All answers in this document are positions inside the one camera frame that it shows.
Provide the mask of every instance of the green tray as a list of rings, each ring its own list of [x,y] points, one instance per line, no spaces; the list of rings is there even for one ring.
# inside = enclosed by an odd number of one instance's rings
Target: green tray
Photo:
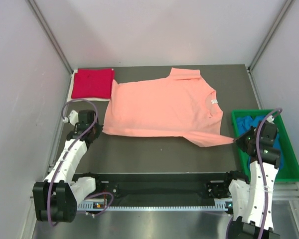
[[[235,136],[239,137],[239,131],[237,126],[236,119],[239,117],[245,117],[245,116],[264,116],[267,115],[272,110],[235,110],[232,112],[232,121],[234,125],[234,131]],[[276,176],[276,182],[299,182],[299,165],[293,150],[293,147],[290,143],[288,134],[286,132],[286,128],[283,122],[283,119],[281,116],[278,116],[275,118],[274,123],[277,125],[280,138],[280,146],[284,154],[284,167],[279,170],[277,176]],[[247,163],[249,156],[244,153],[243,151],[239,150],[239,156],[240,156],[240,162],[242,169],[245,174],[248,175],[250,179],[250,171],[248,169]]]

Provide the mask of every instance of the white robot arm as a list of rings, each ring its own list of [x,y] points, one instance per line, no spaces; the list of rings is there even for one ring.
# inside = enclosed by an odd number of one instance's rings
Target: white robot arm
[[[261,156],[265,172],[264,185],[261,165],[255,149],[255,135],[258,128],[252,128],[236,140],[237,145],[251,157],[250,183],[246,178],[234,178],[229,184],[233,200],[233,222],[229,225],[228,239],[258,238],[263,220],[262,239],[279,239],[275,234],[272,221],[272,199],[274,182],[280,166],[280,151],[272,148],[277,136],[277,127],[266,122],[262,129]],[[268,194],[267,215],[264,217],[265,196]]]
[[[92,177],[79,178],[71,185],[81,158],[102,131],[102,126],[98,123],[88,130],[94,121],[95,112],[90,110],[72,111],[64,119],[65,123],[74,125],[74,130],[67,135],[64,149],[51,172],[43,182],[36,182],[32,190],[39,221],[47,221],[48,215],[55,222],[73,221],[77,205],[96,190],[95,178]]]

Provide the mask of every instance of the metal plate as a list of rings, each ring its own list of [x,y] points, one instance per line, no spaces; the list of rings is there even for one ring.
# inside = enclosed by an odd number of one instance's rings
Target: metal plate
[[[274,202],[274,231],[299,239],[289,202]],[[224,212],[106,212],[93,219],[77,215],[51,229],[37,223],[33,239],[225,239],[230,217]]]

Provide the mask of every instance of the metal frame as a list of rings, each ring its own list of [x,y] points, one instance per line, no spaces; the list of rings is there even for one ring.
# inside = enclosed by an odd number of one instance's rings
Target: metal frame
[[[252,60],[250,66],[248,67],[248,69],[250,71],[252,71],[255,68],[257,62],[259,61],[260,57],[264,53],[264,51],[267,48],[269,42],[271,41],[271,39],[275,35],[277,29],[279,28],[280,24],[282,23],[283,19],[287,15],[288,11],[290,10],[290,8],[292,7],[294,2],[295,2],[295,0],[286,0],[285,1],[285,4],[283,5],[282,9],[280,10],[279,14],[277,15],[273,25],[271,26],[269,32],[267,33],[267,36],[265,37],[263,43],[261,44],[261,46],[259,47],[259,49],[256,53],[254,59]]]
[[[260,99],[260,95],[257,90],[257,86],[255,84],[255,80],[252,74],[253,69],[255,68],[256,64],[258,63],[259,59],[261,58],[262,54],[266,50],[268,44],[272,40],[274,34],[276,33],[277,29],[281,25],[283,19],[287,15],[288,11],[291,9],[293,3],[295,0],[286,0],[282,9],[280,10],[279,14],[277,15],[272,27],[270,28],[267,36],[263,40],[259,50],[257,51],[255,57],[253,58],[251,64],[249,67],[247,67],[247,72],[250,78],[251,85],[254,90],[254,94],[257,100],[258,107],[261,109],[262,108],[262,101]],[[36,18],[38,19],[40,25],[42,26],[44,32],[46,33],[48,39],[50,40],[53,48],[55,49],[56,53],[59,55],[61,61],[63,62],[65,68],[69,72],[69,74],[73,73],[73,69],[70,66],[68,60],[66,59],[60,45],[58,44],[54,34],[52,33],[52,30],[50,29],[49,25],[47,24],[42,12],[40,11],[37,3],[35,0],[26,0],[28,3],[29,7],[35,14]],[[55,140],[53,144],[53,148],[51,150],[50,158],[49,158],[49,163],[46,172],[48,172],[48,169],[53,166],[53,162],[57,153],[57,147],[60,142],[61,138],[61,132],[63,129],[63,123],[60,120],[60,123],[58,124],[56,128],[56,133],[55,133]],[[35,217],[35,212],[34,212],[34,203],[33,199],[31,198],[31,203],[28,211],[28,215],[25,221],[25,224],[22,229],[22,233],[20,238],[21,239],[31,239],[33,232],[34,232],[34,227],[35,227],[35,222],[36,222],[36,217]],[[275,191],[274,191],[274,200],[283,200],[283,201],[289,201],[290,207],[295,219],[296,226],[299,231],[299,189],[297,187],[296,183],[291,183],[291,184],[276,184],[275,185]]]
[[[49,27],[48,23],[46,22],[43,14],[42,14],[40,8],[38,7],[38,5],[36,4],[35,0],[26,0],[26,2],[28,3],[30,9],[32,10],[32,12],[36,16],[38,22],[42,26],[43,31],[45,32],[46,36],[50,40],[54,50],[56,51],[56,53],[60,57],[61,61],[63,62],[64,66],[65,66],[65,68],[67,69],[69,74],[72,74],[73,73],[72,67],[70,66],[68,60],[66,59],[59,43],[57,42],[51,28]]]

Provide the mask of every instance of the gray platform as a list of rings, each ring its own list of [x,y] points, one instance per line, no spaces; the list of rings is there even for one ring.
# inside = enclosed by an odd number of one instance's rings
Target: gray platform
[[[200,69],[205,80],[216,89],[224,111],[222,135],[234,136],[231,111],[256,109],[257,102],[244,65],[182,66]],[[170,67],[116,68],[118,82],[165,77]],[[100,121],[107,103],[96,103]],[[74,103],[69,110],[91,109],[87,103]],[[63,149],[64,127],[58,155]],[[183,138],[132,138],[102,134],[81,160],[76,172],[225,172],[240,167],[236,146],[200,148]],[[275,232],[281,239],[299,239],[289,202],[273,203]],[[77,215],[74,222],[51,229],[48,223],[36,224],[33,239],[224,239],[229,217],[211,212],[107,212],[91,219]]]
[[[231,112],[235,109],[257,109],[257,102],[244,65],[181,66],[199,69],[206,82],[217,91],[224,112],[221,134],[234,137]],[[118,83],[151,80],[169,75],[170,66],[115,68]],[[107,102],[95,102],[100,123],[104,121]],[[91,109],[88,103],[73,103],[77,111]],[[71,125],[65,125],[58,156]],[[91,145],[82,158],[77,173],[162,173],[162,172],[226,172],[240,168],[235,145],[200,148],[180,137],[137,138],[106,135]]]
[[[272,216],[281,239],[299,239],[288,202],[274,202]],[[225,239],[229,220],[212,212],[107,212],[77,215],[54,229],[38,222],[33,239]]]

